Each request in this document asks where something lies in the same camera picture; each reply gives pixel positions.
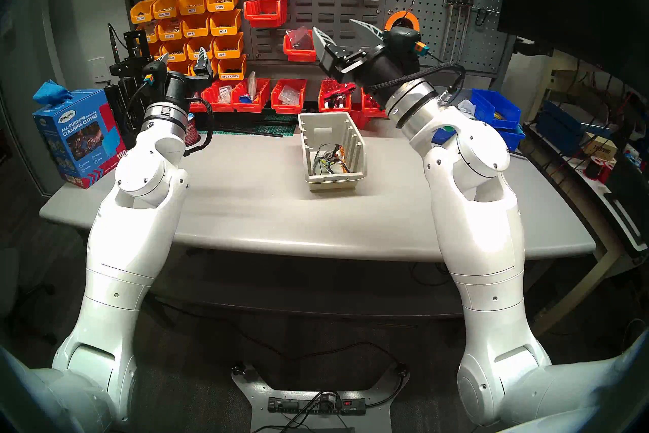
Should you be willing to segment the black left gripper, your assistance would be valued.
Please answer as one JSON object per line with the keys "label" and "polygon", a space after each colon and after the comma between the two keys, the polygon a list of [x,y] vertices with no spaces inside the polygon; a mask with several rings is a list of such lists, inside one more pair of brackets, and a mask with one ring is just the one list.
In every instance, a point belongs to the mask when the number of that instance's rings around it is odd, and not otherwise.
{"label": "black left gripper", "polygon": [[[176,71],[166,73],[164,84],[164,100],[174,105],[188,105],[193,100],[194,94],[201,90],[201,78],[213,78],[213,71],[206,48],[200,47],[195,53],[196,60],[193,66],[195,77]],[[157,70],[167,70],[169,53],[163,53],[156,59]]]}

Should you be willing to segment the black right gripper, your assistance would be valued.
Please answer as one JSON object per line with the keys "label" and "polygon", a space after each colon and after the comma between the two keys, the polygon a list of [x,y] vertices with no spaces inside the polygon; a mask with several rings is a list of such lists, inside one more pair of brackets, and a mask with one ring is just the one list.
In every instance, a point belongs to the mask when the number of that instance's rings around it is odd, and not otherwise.
{"label": "black right gripper", "polygon": [[[358,19],[350,19],[349,23],[359,42],[384,42],[384,31],[377,26]],[[382,45],[370,49],[344,48],[316,26],[312,29],[312,40],[316,61],[327,77],[354,79],[354,83],[374,99],[388,99],[400,86],[396,84],[376,90],[376,85],[415,73],[414,53],[394,53]]]}

